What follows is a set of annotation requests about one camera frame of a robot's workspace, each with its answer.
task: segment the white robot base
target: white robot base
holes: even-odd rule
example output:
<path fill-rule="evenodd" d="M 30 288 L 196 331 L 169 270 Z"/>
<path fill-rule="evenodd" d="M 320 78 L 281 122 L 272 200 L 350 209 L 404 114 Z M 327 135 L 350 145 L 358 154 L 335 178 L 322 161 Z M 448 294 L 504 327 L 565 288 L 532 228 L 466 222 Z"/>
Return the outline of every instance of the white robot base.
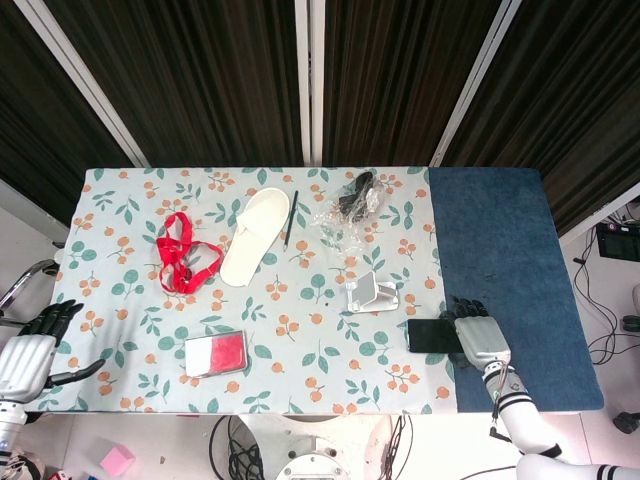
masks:
<path fill-rule="evenodd" d="M 385 415 L 262 414 L 240 419 L 260 448 L 264 477 L 276 480 L 376 478 L 391 435 L 391 420 Z"/>

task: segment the clear plastic bag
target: clear plastic bag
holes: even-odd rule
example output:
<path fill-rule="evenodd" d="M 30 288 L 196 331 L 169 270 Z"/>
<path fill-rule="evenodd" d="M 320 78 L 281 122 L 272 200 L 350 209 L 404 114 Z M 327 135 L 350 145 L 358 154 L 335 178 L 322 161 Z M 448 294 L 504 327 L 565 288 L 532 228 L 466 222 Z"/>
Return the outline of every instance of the clear plastic bag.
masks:
<path fill-rule="evenodd" d="M 366 171 L 331 195 L 323 210 L 316 214 L 312 226 L 320 233 L 320 242 L 339 256 L 362 253 L 364 223 L 377 217 L 386 194 L 384 185 Z"/>

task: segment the silver phone holder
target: silver phone holder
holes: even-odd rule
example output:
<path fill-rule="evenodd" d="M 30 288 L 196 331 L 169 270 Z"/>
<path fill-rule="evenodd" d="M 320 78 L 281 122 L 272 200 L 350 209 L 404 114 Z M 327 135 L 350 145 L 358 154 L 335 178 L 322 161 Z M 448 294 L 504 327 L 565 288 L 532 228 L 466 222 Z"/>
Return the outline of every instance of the silver phone holder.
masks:
<path fill-rule="evenodd" d="M 369 272 L 354 282 L 347 282 L 346 287 L 347 310 L 351 313 L 396 310 L 400 305 L 396 284 L 376 282 L 375 272 Z"/>

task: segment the robotic arm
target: robotic arm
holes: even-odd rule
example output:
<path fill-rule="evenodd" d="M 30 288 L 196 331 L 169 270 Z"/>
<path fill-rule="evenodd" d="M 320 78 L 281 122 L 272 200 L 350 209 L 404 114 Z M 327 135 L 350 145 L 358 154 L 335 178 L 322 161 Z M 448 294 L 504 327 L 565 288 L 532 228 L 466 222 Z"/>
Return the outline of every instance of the robotic arm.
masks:
<path fill-rule="evenodd" d="M 98 360 L 77 372 L 49 376 L 69 322 L 82 307 L 75 300 L 48 306 L 12 337 L 0 353 L 0 477 L 22 426 L 27 423 L 24 405 L 36 399 L 43 389 L 83 380 L 104 365 L 104 360 Z"/>
<path fill-rule="evenodd" d="M 511 362 L 511 350 L 498 322 L 482 303 L 454 297 L 453 312 L 443 317 L 458 334 L 469 362 L 482 372 L 493 400 L 489 435 L 512 442 L 524 454 L 517 466 L 518 480 L 640 480 L 640 471 L 608 465 L 574 466 L 564 463 L 553 431 L 543 421 L 535 403 Z M 498 416 L 509 436 L 497 431 Z"/>

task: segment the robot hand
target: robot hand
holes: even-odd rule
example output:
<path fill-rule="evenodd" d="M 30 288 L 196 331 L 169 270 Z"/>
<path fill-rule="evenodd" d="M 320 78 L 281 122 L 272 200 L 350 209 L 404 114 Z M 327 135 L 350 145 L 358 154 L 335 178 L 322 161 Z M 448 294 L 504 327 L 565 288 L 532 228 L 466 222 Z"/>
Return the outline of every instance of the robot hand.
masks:
<path fill-rule="evenodd" d="M 496 319 L 477 300 L 453 297 L 453 302 L 453 311 L 447 310 L 441 317 L 456 329 L 467 360 L 481 372 L 496 362 L 506 369 L 511 350 Z"/>
<path fill-rule="evenodd" d="M 104 365 L 98 360 L 74 373 L 49 376 L 56 349 L 82 307 L 75 300 L 50 305 L 7 342 L 0 354 L 0 402 L 29 403 L 43 389 L 77 382 Z"/>

